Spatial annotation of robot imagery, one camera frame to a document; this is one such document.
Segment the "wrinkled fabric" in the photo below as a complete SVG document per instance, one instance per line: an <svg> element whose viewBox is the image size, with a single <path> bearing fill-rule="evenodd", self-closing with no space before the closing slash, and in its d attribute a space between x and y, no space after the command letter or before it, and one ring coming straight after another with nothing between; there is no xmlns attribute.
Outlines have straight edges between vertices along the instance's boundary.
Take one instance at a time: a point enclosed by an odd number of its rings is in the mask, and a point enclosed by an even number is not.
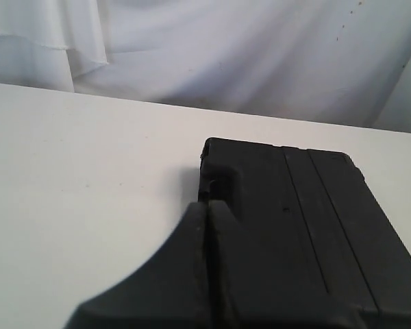
<svg viewBox="0 0 411 329"><path fill-rule="evenodd" d="M411 132L411 0L0 0L0 82Z"/></svg>

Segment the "white cloth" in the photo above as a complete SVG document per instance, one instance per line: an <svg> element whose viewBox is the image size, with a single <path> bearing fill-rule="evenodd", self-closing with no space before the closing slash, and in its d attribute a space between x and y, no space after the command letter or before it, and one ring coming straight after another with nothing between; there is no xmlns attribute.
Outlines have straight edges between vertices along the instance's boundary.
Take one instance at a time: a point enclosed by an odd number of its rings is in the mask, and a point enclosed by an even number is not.
<svg viewBox="0 0 411 329"><path fill-rule="evenodd" d="M411 132L410 58L411 0L0 0L7 83Z"/></svg>

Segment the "white fabric backdrop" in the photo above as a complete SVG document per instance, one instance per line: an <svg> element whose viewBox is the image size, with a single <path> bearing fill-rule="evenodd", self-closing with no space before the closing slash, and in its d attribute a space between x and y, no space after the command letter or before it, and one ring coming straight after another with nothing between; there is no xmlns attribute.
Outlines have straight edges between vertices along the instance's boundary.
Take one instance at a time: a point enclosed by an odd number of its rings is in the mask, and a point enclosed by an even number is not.
<svg viewBox="0 0 411 329"><path fill-rule="evenodd" d="M411 132L411 0L0 0L0 82Z"/></svg>

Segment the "white tabletop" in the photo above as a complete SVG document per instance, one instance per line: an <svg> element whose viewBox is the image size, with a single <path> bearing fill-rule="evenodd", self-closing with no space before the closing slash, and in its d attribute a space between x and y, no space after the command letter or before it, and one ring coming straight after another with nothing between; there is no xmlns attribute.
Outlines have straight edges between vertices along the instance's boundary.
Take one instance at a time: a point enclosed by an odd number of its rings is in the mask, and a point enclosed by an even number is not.
<svg viewBox="0 0 411 329"><path fill-rule="evenodd" d="M61 328L145 262L210 136L348 153L411 253L411 134L0 85L0 329Z"/></svg>

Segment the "black plastic object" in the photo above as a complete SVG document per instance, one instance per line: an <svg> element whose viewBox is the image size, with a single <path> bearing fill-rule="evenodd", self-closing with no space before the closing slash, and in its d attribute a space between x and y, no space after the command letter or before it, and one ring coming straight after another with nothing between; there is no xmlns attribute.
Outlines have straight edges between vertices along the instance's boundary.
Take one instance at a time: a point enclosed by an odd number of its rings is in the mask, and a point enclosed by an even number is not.
<svg viewBox="0 0 411 329"><path fill-rule="evenodd" d="M411 328L411 257L346 154L210 138L199 202L68 329Z"/></svg>

